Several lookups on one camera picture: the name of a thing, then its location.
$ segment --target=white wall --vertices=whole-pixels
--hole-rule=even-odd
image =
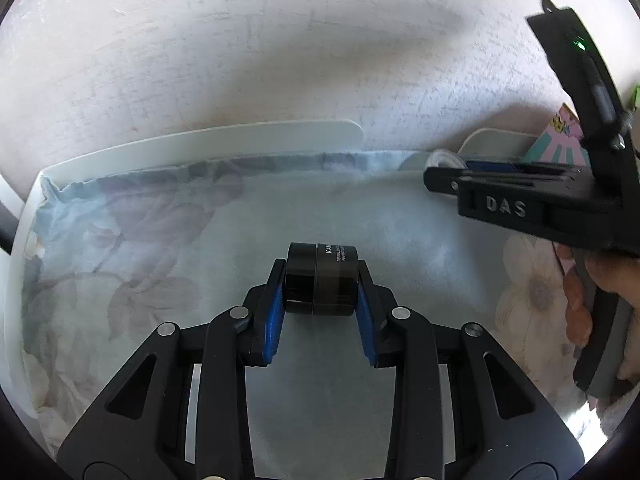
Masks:
[[[626,0],[583,18],[620,86],[640,73]],[[221,124],[350,118],[371,148],[542,129],[564,93],[524,16],[538,0],[16,0],[0,26],[0,171]]]

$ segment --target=black container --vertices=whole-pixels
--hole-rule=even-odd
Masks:
[[[356,248],[291,244],[283,294],[287,312],[350,316],[358,302]]]

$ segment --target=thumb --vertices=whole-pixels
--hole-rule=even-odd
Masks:
[[[589,254],[584,265],[602,290],[615,292],[640,310],[640,262],[613,254]]]

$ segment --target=triangular cutout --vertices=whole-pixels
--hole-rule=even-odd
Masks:
[[[107,403],[107,411],[127,418],[140,418],[155,366],[156,356],[148,355],[127,383]]]
[[[484,356],[500,418],[508,420],[534,410],[533,402],[492,354]]]

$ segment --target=blue gripper pad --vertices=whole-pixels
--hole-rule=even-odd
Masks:
[[[282,282],[278,284],[276,293],[271,302],[269,317],[264,327],[264,350],[262,356],[264,362],[271,363],[273,356],[278,352],[278,342],[282,331],[282,321],[284,320],[284,303],[282,301]]]
[[[364,355],[369,359],[371,366],[375,366],[376,362],[378,362],[378,354],[376,353],[374,342],[373,318],[371,317],[367,297],[364,295],[364,290],[360,285],[358,286],[356,318],[358,319],[358,329],[360,329],[360,340],[362,341]]]

